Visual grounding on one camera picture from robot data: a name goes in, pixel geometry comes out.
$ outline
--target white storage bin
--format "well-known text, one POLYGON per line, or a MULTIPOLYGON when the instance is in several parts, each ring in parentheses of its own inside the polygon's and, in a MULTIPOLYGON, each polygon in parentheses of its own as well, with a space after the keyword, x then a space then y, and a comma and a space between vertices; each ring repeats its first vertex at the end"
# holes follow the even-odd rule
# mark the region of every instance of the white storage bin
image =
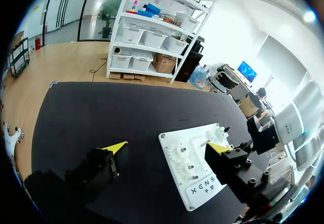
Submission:
POLYGON ((180 41, 172 36, 169 36, 164 40, 163 45, 167 48, 168 51, 181 54, 183 50, 186 48, 188 43, 186 41, 180 41))
POLYGON ((152 61, 152 53, 147 51, 133 51, 133 70, 146 71, 152 61))
POLYGON ((136 24, 123 25, 123 37, 121 41, 123 43, 135 43, 138 44, 141 40, 145 28, 136 24))
POLYGON ((193 32, 194 29, 197 27, 199 22, 195 20, 194 18, 184 14, 184 13, 176 13, 176 20, 181 22, 180 27, 188 30, 190 32, 193 32))
POLYGON ((165 33, 155 28, 147 28, 144 32, 143 42, 146 46, 160 48, 166 37, 168 36, 165 33))
POLYGON ((128 65, 132 57, 133 57, 132 49, 122 48, 118 55, 112 54, 111 67, 128 68, 128 65))

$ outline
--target black shelf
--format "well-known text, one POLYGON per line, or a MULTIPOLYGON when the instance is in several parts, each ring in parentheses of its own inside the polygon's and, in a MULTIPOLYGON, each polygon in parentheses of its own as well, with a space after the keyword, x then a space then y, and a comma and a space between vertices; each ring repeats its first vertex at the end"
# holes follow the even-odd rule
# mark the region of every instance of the black shelf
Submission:
POLYGON ((19 59, 28 51, 28 49, 24 49, 22 52, 19 53, 19 55, 16 56, 16 58, 10 63, 10 66, 13 66, 19 61, 19 59))
POLYGON ((21 74, 21 72, 26 68, 27 64, 29 64, 29 60, 28 59, 25 60, 25 63, 22 64, 21 67, 19 67, 18 70, 16 71, 16 73, 13 74, 12 76, 14 78, 17 78, 21 74))
POLYGON ((13 78, 17 78, 21 72, 26 68, 26 66, 29 64, 29 51, 28 51, 28 37, 22 39, 9 53, 9 61, 8 64, 10 66, 11 75, 13 78), (24 42, 27 41, 27 48, 24 48, 24 42), (16 57, 14 57, 14 51, 19 49, 22 46, 22 52, 20 52, 16 57), (16 63, 19 61, 19 59, 23 57, 24 61, 23 63, 16 68, 16 63))

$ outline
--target office floor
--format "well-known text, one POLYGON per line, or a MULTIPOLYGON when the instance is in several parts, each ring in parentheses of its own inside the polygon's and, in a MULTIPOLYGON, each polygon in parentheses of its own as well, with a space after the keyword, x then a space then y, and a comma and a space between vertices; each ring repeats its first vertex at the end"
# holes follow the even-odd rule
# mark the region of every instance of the office floor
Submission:
MULTIPOLYGON (((23 180, 31 174, 31 147, 35 123, 39 109, 52 80, 91 81, 91 69, 98 69, 103 64, 101 58, 107 57, 109 42, 85 41, 60 43, 43 47, 30 54, 31 62, 17 78, 8 73, 2 95, 4 104, 2 121, 10 127, 10 134, 15 126, 23 129, 25 137, 16 145, 15 157, 23 180)), ((94 81, 136 83, 175 88, 197 89, 194 85, 170 79, 146 76, 145 81, 113 80, 106 78, 106 66, 95 75, 94 81)))
MULTIPOLYGON (((110 19, 110 26, 113 26, 114 19, 110 19)), ((97 16, 91 18, 83 18, 80 29, 80 39, 92 39, 92 40, 109 40, 108 38, 102 38, 102 28, 106 26, 106 22, 103 22, 97 16)), ((61 28, 48 32, 45 35, 45 44, 53 45, 57 43, 68 43, 71 41, 77 41, 77 31, 79 27, 79 20, 65 24, 61 28)), ((35 45, 35 37, 43 37, 41 34, 28 38, 29 45, 35 45)))

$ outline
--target blue box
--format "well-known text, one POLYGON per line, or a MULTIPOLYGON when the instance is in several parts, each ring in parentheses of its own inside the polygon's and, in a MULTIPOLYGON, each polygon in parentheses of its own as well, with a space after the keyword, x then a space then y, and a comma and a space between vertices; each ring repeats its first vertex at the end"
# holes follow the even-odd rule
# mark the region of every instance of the blue box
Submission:
POLYGON ((138 10, 137 12, 138 15, 141 15, 141 16, 145 16, 145 17, 153 17, 153 13, 149 13, 149 12, 145 12, 145 11, 141 11, 141 10, 138 10))
POLYGON ((146 5, 146 11, 149 13, 153 13, 158 15, 161 11, 161 9, 157 8, 156 6, 152 5, 151 3, 146 5))

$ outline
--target cardboard box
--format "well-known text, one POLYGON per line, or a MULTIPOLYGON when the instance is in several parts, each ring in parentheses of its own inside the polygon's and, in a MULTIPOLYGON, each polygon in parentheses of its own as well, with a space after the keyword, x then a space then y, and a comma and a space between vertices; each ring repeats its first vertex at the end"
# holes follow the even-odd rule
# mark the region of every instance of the cardboard box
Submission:
POLYGON ((24 36, 24 31, 21 31, 19 33, 17 33, 12 41, 11 41, 11 45, 10 45, 10 48, 13 49, 20 41, 21 41, 21 38, 24 36))
POLYGON ((119 72, 111 72, 109 75, 110 79, 120 79, 121 74, 119 72))
POLYGON ((176 65, 176 58, 156 53, 152 64, 156 72, 170 74, 176 65))
POLYGON ((145 76, 144 75, 139 75, 139 74, 135 74, 134 75, 134 78, 136 80, 141 80, 141 81, 144 81, 145 80, 145 76))
POLYGON ((134 74, 123 73, 124 79, 134 79, 134 74))

